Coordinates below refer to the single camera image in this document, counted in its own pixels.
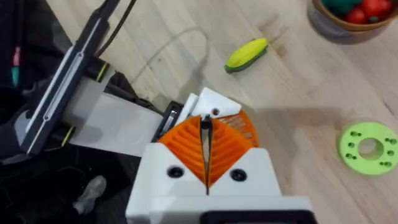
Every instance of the green ring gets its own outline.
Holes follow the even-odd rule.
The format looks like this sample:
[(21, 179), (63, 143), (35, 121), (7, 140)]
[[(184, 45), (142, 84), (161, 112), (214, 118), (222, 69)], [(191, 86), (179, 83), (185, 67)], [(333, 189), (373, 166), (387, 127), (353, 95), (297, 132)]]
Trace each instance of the green ring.
[[(359, 143), (367, 138), (379, 141), (378, 158), (363, 158)], [(398, 136), (385, 125), (362, 122), (346, 128), (338, 139), (341, 159), (353, 170), (366, 175), (381, 175), (392, 170), (398, 163)]]

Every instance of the wooden surface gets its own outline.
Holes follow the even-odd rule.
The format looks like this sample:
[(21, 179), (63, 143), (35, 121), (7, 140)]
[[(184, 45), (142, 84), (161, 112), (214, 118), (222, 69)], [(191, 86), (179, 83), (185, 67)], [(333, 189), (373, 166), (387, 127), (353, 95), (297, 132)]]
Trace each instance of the wooden surface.
[[(101, 1), (48, 0), (71, 40)], [(308, 195), (320, 223), (397, 223), (398, 169), (359, 175), (342, 163), (335, 142), (356, 118), (398, 130), (398, 24), (369, 42), (336, 45), (311, 27), (308, 2), (138, 0), (103, 58), (161, 108), (203, 86), (242, 103), (283, 193)], [(229, 54), (257, 37), (269, 39), (268, 54), (227, 75)]]

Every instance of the white plastic part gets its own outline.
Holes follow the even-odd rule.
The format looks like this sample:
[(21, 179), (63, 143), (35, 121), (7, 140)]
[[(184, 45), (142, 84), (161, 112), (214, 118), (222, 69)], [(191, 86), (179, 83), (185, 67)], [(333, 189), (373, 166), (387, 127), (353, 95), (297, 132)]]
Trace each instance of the white plastic part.
[[(171, 179), (167, 169), (179, 166), (184, 175)], [(232, 180), (227, 171), (206, 194), (205, 185), (163, 144), (149, 144), (141, 159), (126, 209), (128, 223), (200, 222), (207, 211), (311, 210), (306, 197), (283, 197), (265, 149), (253, 148), (232, 167), (245, 170), (247, 182)]]
[(197, 105), (192, 111), (192, 116), (210, 114), (212, 118), (222, 118), (238, 114), (241, 108), (242, 106), (239, 103), (209, 88), (204, 88), (199, 95)]
[(70, 143), (141, 157), (163, 117), (104, 93), (114, 73), (108, 69), (101, 83), (82, 78), (63, 115), (67, 124), (76, 127)]
[(177, 122), (175, 123), (176, 126), (190, 116), (190, 114), (192, 113), (194, 107), (198, 102), (198, 99), (199, 96), (196, 96), (193, 93), (189, 94), (189, 97), (185, 102), (184, 107), (181, 110), (180, 116), (178, 117)]
[[(237, 182), (231, 178), (231, 171), (235, 169), (244, 170), (248, 175), (244, 182)], [(210, 195), (282, 195), (268, 152), (263, 148), (250, 149), (210, 187), (209, 191)]]

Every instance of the red tomato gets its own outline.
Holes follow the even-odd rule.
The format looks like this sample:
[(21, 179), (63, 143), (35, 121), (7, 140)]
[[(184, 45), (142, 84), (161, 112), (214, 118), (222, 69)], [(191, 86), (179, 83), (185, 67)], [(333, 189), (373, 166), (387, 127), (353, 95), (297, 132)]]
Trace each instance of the red tomato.
[(377, 16), (380, 14), (380, 0), (363, 0), (361, 8), (367, 17)]
[(360, 7), (356, 7), (347, 14), (346, 21), (355, 24), (364, 24), (366, 23), (366, 18), (365, 12)]
[(380, 14), (387, 14), (392, 9), (392, 1), (390, 0), (379, 0), (379, 13)]

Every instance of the black cable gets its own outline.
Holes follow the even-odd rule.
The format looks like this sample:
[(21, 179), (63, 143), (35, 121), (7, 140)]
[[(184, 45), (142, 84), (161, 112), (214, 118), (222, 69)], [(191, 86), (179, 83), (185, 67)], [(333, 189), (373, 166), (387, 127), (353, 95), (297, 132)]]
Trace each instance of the black cable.
[(97, 57), (101, 56), (104, 53), (104, 51), (109, 47), (109, 45), (111, 45), (112, 41), (114, 40), (114, 38), (116, 37), (116, 35), (120, 31), (120, 29), (122, 28), (127, 17), (130, 15), (131, 9), (135, 3), (136, 3), (136, 0), (130, 1), (129, 5), (127, 6), (126, 10), (124, 11), (122, 18), (120, 18), (118, 25), (113, 30), (113, 33), (111, 34), (109, 39), (106, 41), (106, 43), (97, 51), (97, 53), (96, 53)]

